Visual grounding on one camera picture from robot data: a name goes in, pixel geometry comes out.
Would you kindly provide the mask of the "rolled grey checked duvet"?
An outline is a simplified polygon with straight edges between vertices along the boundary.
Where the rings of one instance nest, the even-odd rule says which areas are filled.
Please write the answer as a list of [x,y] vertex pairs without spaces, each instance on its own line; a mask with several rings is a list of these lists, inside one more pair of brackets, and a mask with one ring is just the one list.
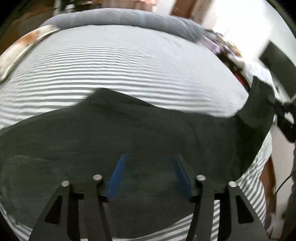
[[193,43],[199,41],[205,33],[205,29],[192,20],[138,9],[103,8],[65,13],[53,16],[41,24],[42,27],[45,25],[54,25],[61,30],[87,25],[133,26],[168,33]]

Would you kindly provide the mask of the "dark grey denim pants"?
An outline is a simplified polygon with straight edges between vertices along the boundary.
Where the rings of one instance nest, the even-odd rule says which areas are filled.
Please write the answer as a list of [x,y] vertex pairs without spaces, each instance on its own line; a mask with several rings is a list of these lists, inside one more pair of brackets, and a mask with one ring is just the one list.
[[273,89],[253,80],[247,102],[231,117],[158,108],[109,89],[82,102],[1,130],[1,204],[34,228],[60,184],[100,174],[109,188],[121,155],[125,167],[115,197],[104,203],[111,237],[138,238],[173,225],[190,203],[176,175],[181,154],[190,177],[236,181],[271,128]]

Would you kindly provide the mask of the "brown striped side curtain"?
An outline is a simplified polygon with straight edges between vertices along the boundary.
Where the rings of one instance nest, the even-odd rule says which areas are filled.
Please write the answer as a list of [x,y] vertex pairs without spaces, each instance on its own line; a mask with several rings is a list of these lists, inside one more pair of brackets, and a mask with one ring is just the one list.
[[196,0],[190,14],[190,19],[201,24],[212,3],[212,0]]

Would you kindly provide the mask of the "pile of clothes on bench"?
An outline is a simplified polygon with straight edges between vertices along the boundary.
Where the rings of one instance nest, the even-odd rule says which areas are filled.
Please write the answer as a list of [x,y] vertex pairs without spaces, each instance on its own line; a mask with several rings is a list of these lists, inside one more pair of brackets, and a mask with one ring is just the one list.
[[205,37],[218,45],[223,51],[231,53],[237,57],[242,57],[241,51],[234,43],[228,41],[221,33],[217,33],[211,29],[205,29]]

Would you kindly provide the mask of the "pink patterned curtain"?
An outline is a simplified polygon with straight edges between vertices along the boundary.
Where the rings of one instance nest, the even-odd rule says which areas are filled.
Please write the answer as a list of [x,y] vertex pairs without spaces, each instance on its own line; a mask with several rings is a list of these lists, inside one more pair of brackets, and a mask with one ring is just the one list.
[[152,11],[158,4],[155,0],[103,0],[102,8],[138,9],[141,11]]

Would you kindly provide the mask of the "grey white striped bed sheet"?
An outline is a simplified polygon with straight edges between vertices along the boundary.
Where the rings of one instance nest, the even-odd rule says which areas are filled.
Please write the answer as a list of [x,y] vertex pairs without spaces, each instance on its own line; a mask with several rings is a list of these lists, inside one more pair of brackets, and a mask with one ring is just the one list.
[[[139,27],[88,25],[51,34],[20,61],[1,85],[1,130],[74,106],[99,89],[158,108],[222,118],[240,111],[249,96],[227,67],[198,43]],[[246,198],[251,194],[242,186],[247,171],[235,181]],[[216,200],[210,240],[218,240],[219,216]],[[189,214],[143,237],[111,240],[187,240],[192,218]],[[32,230],[1,204],[1,240],[30,240]]]

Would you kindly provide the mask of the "brown wooden door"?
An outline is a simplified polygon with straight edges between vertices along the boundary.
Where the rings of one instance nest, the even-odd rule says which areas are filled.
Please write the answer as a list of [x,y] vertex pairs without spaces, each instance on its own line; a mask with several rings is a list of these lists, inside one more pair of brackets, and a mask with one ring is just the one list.
[[171,15],[189,18],[197,0],[176,0]]

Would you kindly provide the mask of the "floral cream pillow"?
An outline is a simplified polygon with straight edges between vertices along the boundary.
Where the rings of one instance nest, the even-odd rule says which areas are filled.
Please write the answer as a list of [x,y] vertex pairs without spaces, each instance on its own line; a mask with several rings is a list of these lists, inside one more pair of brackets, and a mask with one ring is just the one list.
[[5,81],[18,63],[42,40],[60,31],[54,25],[45,25],[30,31],[1,54],[1,82]]

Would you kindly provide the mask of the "dark wooden low cabinet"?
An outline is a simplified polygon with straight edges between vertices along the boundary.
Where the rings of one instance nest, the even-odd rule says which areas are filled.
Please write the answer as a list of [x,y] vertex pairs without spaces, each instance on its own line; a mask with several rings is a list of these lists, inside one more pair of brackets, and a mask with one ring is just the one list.
[[250,92],[250,84],[242,74],[242,68],[235,64],[224,52],[218,53],[216,55],[219,60],[224,63],[236,79],[242,84],[247,92]]

